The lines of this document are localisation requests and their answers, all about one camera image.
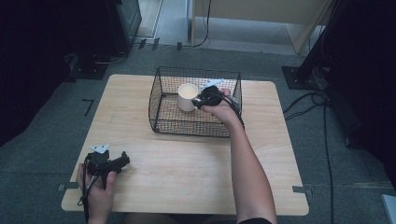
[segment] gray carpet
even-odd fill
[[[156,67],[179,66],[239,71],[242,79],[273,81],[285,109],[309,91],[289,90],[281,66],[299,66],[304,57],[214,49],[159,46],[133,49],[111,64],[103,80],[63,83],[42,107],[28,129],[0,148],[0,223],[83,223],[80,212],[61,208],[63,191],[90,128],[108,77],[112,74],[154,75]],[[85,117],[89,102],[94,100]],[[291,111],[313,103],[303,100]],[[290,139],[307,194],[310,212],[305,217],[278,217],[279,223],[330,223],[329,169],[324,145],[323,107],[287,121]],[[396,195],[382,164],[364,149],[344,145],[343,130],[327,109],[328,146],[333,177],[334,223],[387,223],[381,194]],[[113,213],[108,223],[120,223]],[[185,223],[196,223],[188,216]]]

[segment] white cup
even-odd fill
[[[184,111],[194,110],[192,99],[198,95],[198,88],[191,84],[185,83],[178,87],[177,106]]]

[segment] desk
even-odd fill
[[[190,0],[186,0],[187,10]],[[216,0],[210,18],[286,23],[292,45],[300,53],[323,19],[332,0]],[[191,44],[194,45],[195,17],[207,17],[209,0],[192,0]]]
[[[117,176],[114,212],[235,214],[229,139],[154,133],[149,125],[149,76],[110,77],[78,158],[109,144],[110,159],[126,151],[131,163]],[[304,216],[302,181],[276,87],[242,81],[243,119],[274,193],[278,215]],[[78,165],[70,181],[76,181]],[[79,189],[68,189],[67,211],[82,211]]]

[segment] metal mesh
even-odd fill
[[[191,83],[199,87],[210,79],[221,78],[224,81],[217,87],[229,89],[231,96],[240,102],[242,111],[241,76],[238,72],[158,67],[148,105],[152,130],[156,133],[229,137],[224,125],[210,114],[198,109],[185,112],[177,107],[177,90],[180,85]]]

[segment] person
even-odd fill
[[[227,89],[220,90],[226,97]],[[218,118],[230,133],[233,196],[236,209],[236,222],[239,224],[276,224],[276,208],[268,178],[262,169],[245,129],[224,100],[216,106],[204,105],[203,111]],[[82,188],[82,164],[78,167],[77,182]],[[106,189],[92,186],[88,195],[90,224],[106,223],[114,199],[116,174],[109,173]]]

